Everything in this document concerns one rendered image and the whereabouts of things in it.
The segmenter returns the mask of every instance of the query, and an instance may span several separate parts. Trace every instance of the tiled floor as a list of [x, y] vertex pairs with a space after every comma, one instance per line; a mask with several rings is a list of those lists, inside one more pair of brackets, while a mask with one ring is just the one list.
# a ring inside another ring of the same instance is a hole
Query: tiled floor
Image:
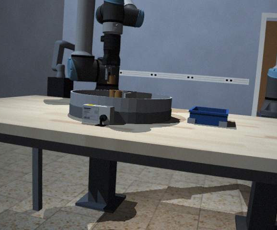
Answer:
[[0, 143], [0, 230], [234, 230], [250, 186], [215, 176], [117, 163], [113, 214], [75, 206], [89, 158], [43, 151], [43, 209], [32, 210], [32, 149]]

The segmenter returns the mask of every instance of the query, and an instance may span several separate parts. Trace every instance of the wooden tabletop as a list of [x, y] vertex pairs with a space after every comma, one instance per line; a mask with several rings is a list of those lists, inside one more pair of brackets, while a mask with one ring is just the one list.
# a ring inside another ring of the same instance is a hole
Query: wooden tabletop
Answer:
[[277, 173], [277, 119], [229, 114], [236, 128], [187, 123], [172, 109], [161, 124], [83, 125], [69, 115], [69, 99], [0, 98], [0, 133], [125, 153]]

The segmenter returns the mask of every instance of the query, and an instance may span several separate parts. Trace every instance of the gray wall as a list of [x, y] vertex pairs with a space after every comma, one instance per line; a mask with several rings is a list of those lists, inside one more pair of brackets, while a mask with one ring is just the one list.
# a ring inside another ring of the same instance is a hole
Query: gray wall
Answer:
[[0, 97], [47, 95], [64, 1], [0, 0]]
[[[144, 10], [145, 20], [140, 28], [124, 27], [120, 69], [246, 78], [249, 85], [120, 76], [121, 90], [171, 96], [174, 108], [206, 106], [251, 115], [261, 17], [277, 13], [277, 0], [133, 2]], [[96, 0], [96, 9], [102, 3]], [[63, 40], [73, 43], [76, 4], [65, 0]], [[94, 25], [92, 52], [102, 57], [102, 25]], [[94, 84], [75, 82], [74, 87]]]

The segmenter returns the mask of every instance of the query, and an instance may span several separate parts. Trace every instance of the brown wooden door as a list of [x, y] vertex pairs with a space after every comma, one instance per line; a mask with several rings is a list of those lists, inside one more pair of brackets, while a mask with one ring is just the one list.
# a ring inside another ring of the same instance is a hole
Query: brown wooden door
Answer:
[[276, 59], [277, 59], [277, 22], [267, 21], [257, 111], [260, 111], [264, 103], [265, 93], [266, 93], [267, 73], [270, 68], [273, 68], [276, 65]]

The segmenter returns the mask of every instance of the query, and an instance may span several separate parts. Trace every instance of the blue plastic tray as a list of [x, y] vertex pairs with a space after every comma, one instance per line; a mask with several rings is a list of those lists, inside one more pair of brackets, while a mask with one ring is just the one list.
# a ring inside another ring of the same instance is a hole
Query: blue plastic tray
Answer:
[[190, 118], [194, 118], [195, 124], [219, 126], [219, 122], [227, 122], [228, 109], [217, 109], [194, 106], [189, 110]]

